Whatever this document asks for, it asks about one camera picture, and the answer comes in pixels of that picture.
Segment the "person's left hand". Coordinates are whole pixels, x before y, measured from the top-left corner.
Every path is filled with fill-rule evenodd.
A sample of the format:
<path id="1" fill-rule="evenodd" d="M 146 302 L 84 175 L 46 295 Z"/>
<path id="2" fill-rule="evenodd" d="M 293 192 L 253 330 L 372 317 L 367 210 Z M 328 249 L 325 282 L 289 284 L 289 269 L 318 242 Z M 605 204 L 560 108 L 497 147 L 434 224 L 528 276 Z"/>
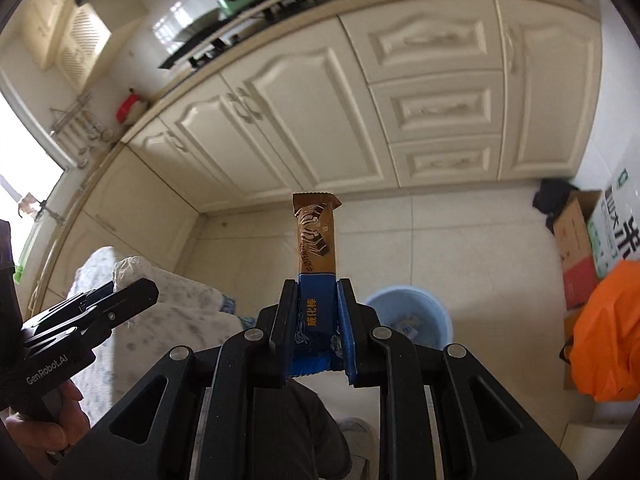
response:
<path id="1" fill-rule="evenodd" d="M 62 401 L 58 422 L 38 422 L 21 413 L 3 419 L 11 438 L 45 479 L 51 479 L 54 471 L 49 453 L 67 450 L 90 430 L 89 417 L 80 406 L 84 396 L 76 385 L 63 382 L 58 393 Z"/>

